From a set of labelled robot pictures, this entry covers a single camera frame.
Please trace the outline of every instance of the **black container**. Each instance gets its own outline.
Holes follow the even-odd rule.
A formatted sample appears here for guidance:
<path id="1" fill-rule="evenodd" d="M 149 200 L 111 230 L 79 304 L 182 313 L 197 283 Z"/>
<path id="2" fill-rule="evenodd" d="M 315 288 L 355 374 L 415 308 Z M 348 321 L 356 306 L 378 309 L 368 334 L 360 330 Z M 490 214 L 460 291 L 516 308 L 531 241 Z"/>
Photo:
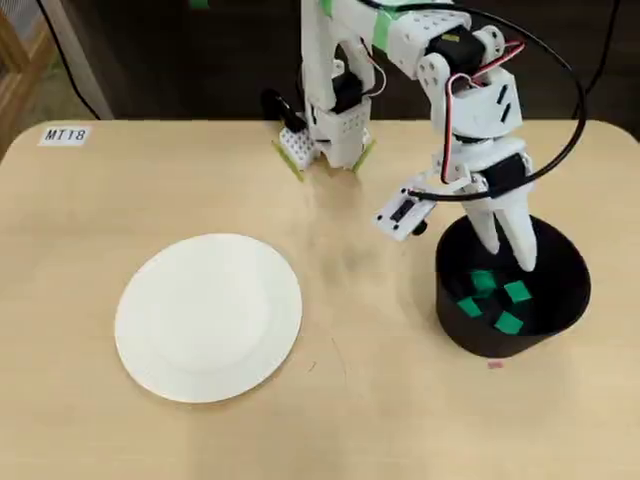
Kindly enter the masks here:
<path id="1" fill-rule="evenodd" d="M 500 252 L 489 253 L 467 217 L 447 229 L 436 253 L 436 309 L 451 339 L 465 350 L 487 358 L 506 358 L 557 335 L 574 325 L 585 312 L 591 280 L 580 252 L 562 233 L 532 217 L 538 239 L 538 260 L 533 272 L 524 272 L 500 230 Z M 517 335 L 494 326 L 500 311 L 472 318 L 458 301 L 469 296 L 469 272 L 490 270 L 502 284 L 523 281 L 533 299 L 525 313 L 525 326 Z"/>

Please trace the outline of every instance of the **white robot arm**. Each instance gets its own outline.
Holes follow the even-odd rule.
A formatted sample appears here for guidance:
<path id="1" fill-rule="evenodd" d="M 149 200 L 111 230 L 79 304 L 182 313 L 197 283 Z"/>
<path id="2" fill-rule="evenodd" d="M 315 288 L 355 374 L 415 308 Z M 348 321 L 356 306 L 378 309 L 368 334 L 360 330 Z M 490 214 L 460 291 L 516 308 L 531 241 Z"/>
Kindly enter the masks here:
<path id="1" fill-rule="evenodd" d="M 389 6 L 395 6 L 388 0 Z M 450 4 L 449 0 L 432 0 Z M 340 45 L 347 66 L 335 59 Z M 285 129 L 282 147 L 300 170 L 321 153 L 332 167 L 354 168 L 371 142 L 368 96 L 375 87 L 369 54 L 374 45 L 404 74 L 418 80 L 431 103 L 434 128 L 445 135 L 432 168 L 398 189 L 376 214 L 375 224 L 396 240 L 426 228 L 436 203 L 421 192 L 467 194 L 530 175 L 531 158 L 523 140 L 509 137 L 522 125 L 516 82 L 500 67 L 507 59 L 496 27 L 471 32 L 468 14 L 442 9 L 394 13 L 360 0 L 302 0 L 302 77 L 308 129 Z M 427 186 L 437 174 L 438 188 Z M 500 245 L 500 222 L 521 268 L 535 268 L 537 246 L 524 186 L 497 198 L 463 203 L 479 239 L 492 253 Z"/>

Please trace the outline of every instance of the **table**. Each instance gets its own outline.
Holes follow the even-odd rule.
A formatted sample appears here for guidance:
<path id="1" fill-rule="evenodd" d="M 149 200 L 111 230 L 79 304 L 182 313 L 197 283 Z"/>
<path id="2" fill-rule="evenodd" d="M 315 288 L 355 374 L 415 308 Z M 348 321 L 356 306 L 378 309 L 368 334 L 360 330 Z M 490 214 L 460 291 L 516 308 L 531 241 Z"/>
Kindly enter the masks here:
<path id="1" fill-rule="evenodd" d="M 430 163 L 426 122 L 374 123 L 358 176 L 300 183 L 272 125 L 94 123 L 83 147 L 24 133 L 0 167 L 0 476 L 6 479 L 569 480 L 640 476 L 640 149 L 590 122 L 532 212 L 582 251 L 594 292 L 565 334 L 490 369 L 434 315 L 441 205 L 394 243 L 372 214 Z M 573 129 L 529 122 L 538 165 Z M 209 406 L 143 391 L 113 321 L 137 268 L 210 232 L 272 244 L 297 272 L 301 335 L 261 387 Z"/>

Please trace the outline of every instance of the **paper plate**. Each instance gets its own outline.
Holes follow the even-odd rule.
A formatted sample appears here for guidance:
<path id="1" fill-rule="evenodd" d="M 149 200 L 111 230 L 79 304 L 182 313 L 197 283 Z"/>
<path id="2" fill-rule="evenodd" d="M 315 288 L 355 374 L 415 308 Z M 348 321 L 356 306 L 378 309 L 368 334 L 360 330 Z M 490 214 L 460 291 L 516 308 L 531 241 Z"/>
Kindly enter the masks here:
<path id="1" fill-rule="evenodd" d="M 302 319 L 295 273 L 272 247 L 233 234 L 176 243 L 134 275 L 115 337 L 141 386 L 188 403 L 224 400 L 268 378 Z"/>

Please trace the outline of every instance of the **label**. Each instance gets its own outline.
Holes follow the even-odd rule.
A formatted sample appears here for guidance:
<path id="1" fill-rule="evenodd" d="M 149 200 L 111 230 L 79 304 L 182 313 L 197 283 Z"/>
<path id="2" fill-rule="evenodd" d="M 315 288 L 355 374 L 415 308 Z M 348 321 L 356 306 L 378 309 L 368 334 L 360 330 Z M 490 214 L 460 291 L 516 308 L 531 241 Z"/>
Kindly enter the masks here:
<path id="1" fill-rule="evenodd" d="M 38 144 L 41 147 L 81 147 L 89 138 L 91 127 L 47 127 Z"/>

